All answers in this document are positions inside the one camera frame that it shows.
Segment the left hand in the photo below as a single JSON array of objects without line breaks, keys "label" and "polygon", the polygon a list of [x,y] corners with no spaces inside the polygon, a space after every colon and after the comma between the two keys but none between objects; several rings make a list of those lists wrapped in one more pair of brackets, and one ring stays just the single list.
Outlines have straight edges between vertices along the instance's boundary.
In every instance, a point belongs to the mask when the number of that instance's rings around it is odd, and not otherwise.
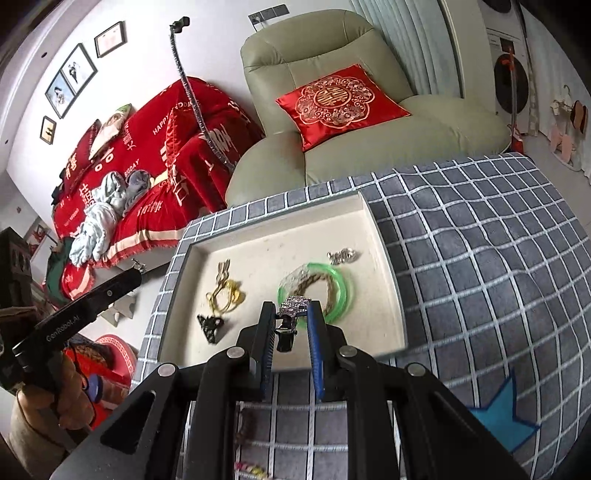
[{"label": "left hand", "polygon": [[[18,392],[18,404],[27,423],[37,432],[52,436],[54,425],[65,430],[86,429],[94,418],[92,403],[83,391],[82,376],[65,356],[61,365],[61,389],[58,399],[37,387],[27,385]],[[46,420],[42,412],[56,405],[56,420]]]}]

